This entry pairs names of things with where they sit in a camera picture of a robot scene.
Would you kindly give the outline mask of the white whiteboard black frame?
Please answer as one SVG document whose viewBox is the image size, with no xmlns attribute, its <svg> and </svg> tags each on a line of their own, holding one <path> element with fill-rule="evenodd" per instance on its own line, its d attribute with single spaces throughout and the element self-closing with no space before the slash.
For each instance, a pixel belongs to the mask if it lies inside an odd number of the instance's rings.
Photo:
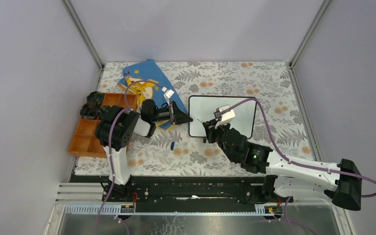
<svg viewBox="0 0 376 235">
<path fill-rule="evenodd" d="M 215 95 L 192 95 L 188 99 L 188 113 L 193 122 L 188 124 L 188 135 L 194 138 L 205 137 L 205 130 L 197 121 L 210 121 L 215 118 L 216 108 L 230 105 L 233 106 L 246 97 L 240 96 L 215 96 Z M 248 101 L 234 108 L 235 118 L 230 122 L 231 127 L 245 135 L 249 139 L 253 136 L 254 122 L 258 105 L 255 101 Z"/>
</svg>

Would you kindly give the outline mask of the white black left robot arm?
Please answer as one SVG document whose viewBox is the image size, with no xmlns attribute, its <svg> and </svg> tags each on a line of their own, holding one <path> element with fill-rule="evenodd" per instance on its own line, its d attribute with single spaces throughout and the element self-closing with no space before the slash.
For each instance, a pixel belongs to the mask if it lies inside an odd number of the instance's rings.
<svg viewBox="0 0 376 235">
<path fill-rule="evenodd" d="M 108 108 L 95 130 L 95 137 L 102 145 L 109 161 L 109 180 L 115 186 L 114 196 L 127 201 L 132 188 L 127 185 L 131 177 L 127 164 L 127 145 L 133 134 L 150 138 L 156 130 L 156 123 L 170 121 L 173 125 L 192 122 L 193 119 L 180 110 L 175 101 L 158 108 L 155 101 L 146 99 L 140 112 L 117 105 Z"/>
</svg>

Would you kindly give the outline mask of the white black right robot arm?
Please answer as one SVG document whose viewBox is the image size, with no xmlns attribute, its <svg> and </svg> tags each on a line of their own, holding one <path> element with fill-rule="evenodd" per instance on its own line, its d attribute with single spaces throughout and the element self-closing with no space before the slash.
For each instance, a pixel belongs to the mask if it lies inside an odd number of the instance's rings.
<svg viewBox="0 0 376 235">
<path fill-rule="evenodd" d="M 261 195 L 266 201 L 310 195 L 330 199 L 346 210 L 361 210 L 362 180 L 353 161 L 323 163 L 283 157 L 270 147 L 249 142 L 230 124 L 218 125 L 218 122 L 212 119 L 202 123 L 206 142 L 216 143 L 230 162 L 247 172 L 264 174 Z"/>
</svg>

